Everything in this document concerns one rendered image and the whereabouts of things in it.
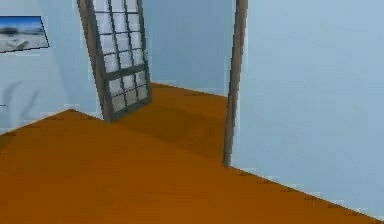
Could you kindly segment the brown glass-paned room door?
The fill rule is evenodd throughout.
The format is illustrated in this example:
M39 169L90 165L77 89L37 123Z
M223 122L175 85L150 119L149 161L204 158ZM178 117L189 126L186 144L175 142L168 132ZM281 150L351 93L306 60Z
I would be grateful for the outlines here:
M77 0L102 116L113 123L152 102L142 0Z

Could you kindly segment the framed landscape picture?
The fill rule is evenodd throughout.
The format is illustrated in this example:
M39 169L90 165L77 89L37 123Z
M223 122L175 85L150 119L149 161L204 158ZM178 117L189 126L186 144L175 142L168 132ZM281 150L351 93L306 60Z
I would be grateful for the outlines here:
M0 16L0 53L49 46L40 16Z

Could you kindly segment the brown wooden door frame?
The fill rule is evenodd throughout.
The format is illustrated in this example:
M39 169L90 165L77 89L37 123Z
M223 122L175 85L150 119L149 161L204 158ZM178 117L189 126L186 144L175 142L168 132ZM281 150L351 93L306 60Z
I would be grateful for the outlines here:
M227 116L224 136L222 163L229 167L232 158L233 139L236 124L236 109L241 77L243 47L245 41L248 0L236 0L232 58L230 69L229 92L227 101Z

